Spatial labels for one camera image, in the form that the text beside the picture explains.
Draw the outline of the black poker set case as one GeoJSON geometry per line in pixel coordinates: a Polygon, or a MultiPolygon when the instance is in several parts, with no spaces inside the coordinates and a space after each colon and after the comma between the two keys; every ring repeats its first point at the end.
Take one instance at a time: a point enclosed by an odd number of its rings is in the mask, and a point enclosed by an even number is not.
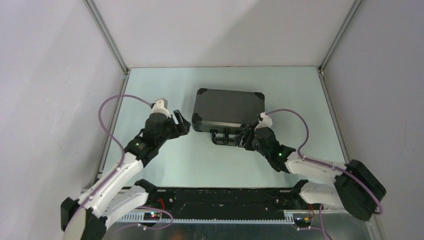
{"type": "Polygon", "coordinates": [[[192,127],[211,134],[215,145],[236,147],[235,136],[265,111],[261,92],[200,88],[196,92],[192,127]]]}

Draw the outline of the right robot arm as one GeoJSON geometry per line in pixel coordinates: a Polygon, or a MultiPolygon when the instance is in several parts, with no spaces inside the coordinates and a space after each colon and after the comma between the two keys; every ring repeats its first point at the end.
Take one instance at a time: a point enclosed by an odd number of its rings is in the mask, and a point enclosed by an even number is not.
{"type": "Polygon", "coordinates": [[[240,148],[259,153],[276,172],[306,177],[291,190],[290,201],[297,209],[323,204],[343,209],[362,221],[382,212],[381,201],[387,190],[359,160],[341,164],[301,155],[297,149],[279,143],[270,127],[247,126],[234,141],[240,148]]]}

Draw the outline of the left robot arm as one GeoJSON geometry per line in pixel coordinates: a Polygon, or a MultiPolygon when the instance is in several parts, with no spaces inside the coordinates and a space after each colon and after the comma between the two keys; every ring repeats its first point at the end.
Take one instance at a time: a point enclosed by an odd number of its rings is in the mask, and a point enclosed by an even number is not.
{"type": "Polygon", "coordinates": [[[124,185],[155,158],[164,143],[185,136],[191,124],[179,110],[152,110],[140,133],[122,150],[116,165],[77,199],[61,204],[64,240],[101,240],[117,220],[139,207],[153,208],[158,194],[133,185],[121,194],[124,185]]]}

